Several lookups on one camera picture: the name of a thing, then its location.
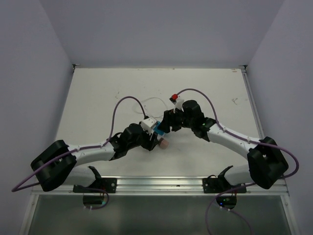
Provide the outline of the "pink small plug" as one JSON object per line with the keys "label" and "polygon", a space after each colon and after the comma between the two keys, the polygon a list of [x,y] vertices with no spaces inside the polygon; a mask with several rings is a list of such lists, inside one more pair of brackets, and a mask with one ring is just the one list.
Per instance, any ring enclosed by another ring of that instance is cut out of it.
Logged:
{"label": "pink small plug", "polygon": [[159,145],[159,147],[160,147],[161,149],[166,149],[166,148],[168,148],[168,146],[169,146],[169,142],[168,142],[166,139],[161,138],[161,139],[159,140],[158,145]]}

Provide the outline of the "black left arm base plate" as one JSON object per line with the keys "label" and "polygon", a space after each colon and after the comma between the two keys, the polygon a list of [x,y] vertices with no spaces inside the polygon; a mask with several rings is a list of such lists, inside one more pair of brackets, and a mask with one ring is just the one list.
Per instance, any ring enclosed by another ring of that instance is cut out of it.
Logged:
{"label": "black left arm base plate", "polygon": [[83,194],[83,205],[92,210],[103,208],[109,200],[110,193],[116,193],[116,178],[96,179],[90,186],[83,187],[75,185],[74,193]]}

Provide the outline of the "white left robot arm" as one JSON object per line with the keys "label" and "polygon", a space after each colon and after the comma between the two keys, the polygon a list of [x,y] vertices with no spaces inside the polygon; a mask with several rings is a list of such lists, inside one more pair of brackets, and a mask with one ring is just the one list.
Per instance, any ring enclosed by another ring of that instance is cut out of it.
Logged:
{"label": "white left robot arm", "polygon": [[90,192],[97,192],[102,186],[99,174],[92,166],[82,168],[83,164],[114,161],[126,156],[128,151],[136,147],[152,151],[163,135],[164,132],[156,127],[148,129],[132,123],[103,144],[78,146],[67,145],[63,140],[58,140],[31,163],[31,168],[45,192],[63,184],[83,186]]}

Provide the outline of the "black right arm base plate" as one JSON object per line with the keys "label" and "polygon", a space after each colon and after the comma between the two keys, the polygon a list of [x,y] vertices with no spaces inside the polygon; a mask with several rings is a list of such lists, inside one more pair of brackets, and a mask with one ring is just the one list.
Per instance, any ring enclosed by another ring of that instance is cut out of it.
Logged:
{"label": "black right arm base plate", "polygon": [[[226,180],[222,180],[218,176],[210,175],[202,178],[202,188],[204,193],[219,194],[229,189],[240,187],[241,185],[230,185]],[[240,188],[230,192],[230,195],[221,195],[215,199],[216,203],[226,209],[233,209],[237,205],[237,194],[246,193],[246,188]]]}

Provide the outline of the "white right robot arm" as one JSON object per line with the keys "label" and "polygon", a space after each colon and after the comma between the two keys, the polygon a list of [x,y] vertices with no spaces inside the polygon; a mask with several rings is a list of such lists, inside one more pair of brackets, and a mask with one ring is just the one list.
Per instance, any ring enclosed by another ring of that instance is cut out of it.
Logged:
{"label": "white right robot arm", "polygon": [[289,168],[272,138],[249,140],[239,133],[229,134],[215,119],[205,117],[194,100],[183,102],[180,109],[165,111],[158,126],[158,130],[164,133],[175,132],[181,128],[189,128],[196,137],[222,145],[247,160],[247,164],[228,166],[218,176],[209,180],[209,184],[223,192],[229,192],[234,187],[247,183],[255,183],[269,189]]}

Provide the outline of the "blue plug adapter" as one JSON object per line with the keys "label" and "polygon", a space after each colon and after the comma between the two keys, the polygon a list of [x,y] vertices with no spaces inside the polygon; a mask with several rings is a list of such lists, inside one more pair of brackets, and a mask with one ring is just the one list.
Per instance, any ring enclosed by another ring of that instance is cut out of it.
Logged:
{"label": "blue plug adapter", "polygon": [[156,125],[156,128],[155,128],[155,131],[163,136],[165,134],[168,134],[170,132],[170,126],[168,125],[168,123],[166,121],[158,121],[157,122],[157,125]]}

